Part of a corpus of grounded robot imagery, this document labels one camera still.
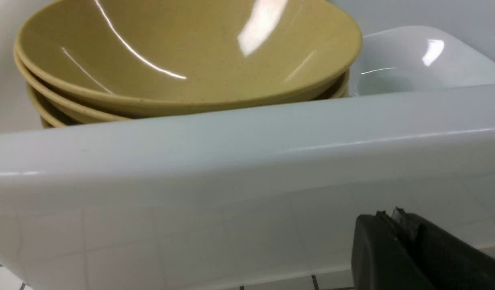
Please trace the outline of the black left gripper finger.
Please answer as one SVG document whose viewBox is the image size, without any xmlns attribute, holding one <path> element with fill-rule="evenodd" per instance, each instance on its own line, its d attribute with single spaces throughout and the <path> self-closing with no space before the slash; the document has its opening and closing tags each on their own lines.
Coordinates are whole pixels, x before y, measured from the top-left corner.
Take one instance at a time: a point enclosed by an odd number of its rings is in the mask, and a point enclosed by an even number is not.
<svg viewBox="0 0 495 290">
<path fill-rule="evenodd" d="M 495 290 L 495 259 L 429 220 L 395 208 L 356 218 L 357 290 Z"/>
</svg>

